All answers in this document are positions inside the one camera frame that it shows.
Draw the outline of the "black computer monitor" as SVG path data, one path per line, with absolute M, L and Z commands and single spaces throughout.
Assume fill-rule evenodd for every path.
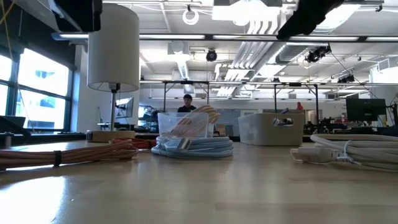
M 349 121 L 377 121 L 386 115 L 385 99 L 346 99 L 346 114 Z

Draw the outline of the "white plastic bin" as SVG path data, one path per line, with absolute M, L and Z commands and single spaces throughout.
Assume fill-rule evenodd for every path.
M 300 146 L 303 113 L 254 113 L 238 118 L 240 141 L 255 146 Z

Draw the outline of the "clear plastic bin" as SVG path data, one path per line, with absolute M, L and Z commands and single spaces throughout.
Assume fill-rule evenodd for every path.
M 159 113 L 159 135 L 171 138 L 212 138 L 208 113 Z

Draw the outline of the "white table lamp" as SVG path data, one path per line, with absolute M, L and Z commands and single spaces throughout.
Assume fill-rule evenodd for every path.
M 133 138 L 134 131 L 115 130 L 116 96 L 139 89 L 139 17 L 119 4 L 104 3 L 101 29 L 89 34 L 87 86 L 111 94 L 108 131 L 88 131 L 90 142 Z

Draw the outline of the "black flat device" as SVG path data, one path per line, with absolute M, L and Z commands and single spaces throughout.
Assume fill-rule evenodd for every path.
M 25 117 L 22 116 L 0 116 L 0 136 L 21 134 L 30 136 L 31 133 L 24 128 Z

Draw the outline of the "black metal stand frame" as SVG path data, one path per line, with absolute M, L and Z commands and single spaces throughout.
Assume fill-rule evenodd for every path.
M 318 84 L 316 83 L 299 83 L 299 82 L 272 82 L 274 89 L 274 112 L 277 112 L 277 86 L 301 87 L 305 86 L 311 93 L 315 95 L 316 125 L 320 123 Z
M 167 92 L 169 91 L 169 89 L 167 88 L 167 85 L 169 83 L 171 83 L 172 85 L 175 84 L 181 84 L 181 85 L 206 85 L 207 89 L 205 89 L 205 93 L 207 94 L 207 98 L 206 98 L 206 102 L 209 103 L 210 102 L 210 98 L 209 98 L 209 90 L 210 90 L 210 82 L 209 81 L 195 81 L 195 80 L 164 80 L 161 81 L 161 83 L 164 84 L 164 96 L 163 96 L 163 111 L 165 111 L 165 107 L 166 107 L 166 96 L 167 96 Z

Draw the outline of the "black horizontal frame bar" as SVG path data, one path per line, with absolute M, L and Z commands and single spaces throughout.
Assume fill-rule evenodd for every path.
M 337 43 L 398 43 L 398 36 L 366 35 L 296 35 L 278 39 L 276 35 L 249 34 L 140 34 L 139 40 L 202 40 L 248 42 L 337 42 Z

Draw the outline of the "wall-mounted screen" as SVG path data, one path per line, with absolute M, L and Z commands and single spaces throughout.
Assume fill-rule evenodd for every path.
M 122 98 L 116 100 L 116 115 L 115 118 L 131 118 L 134 106 L 134 98 Z

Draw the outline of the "silver metal post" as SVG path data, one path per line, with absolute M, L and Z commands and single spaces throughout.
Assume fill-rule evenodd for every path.
M 0 133 L 0 149 L 9 149 L 12 144 L 13 133 L 5 132 Z

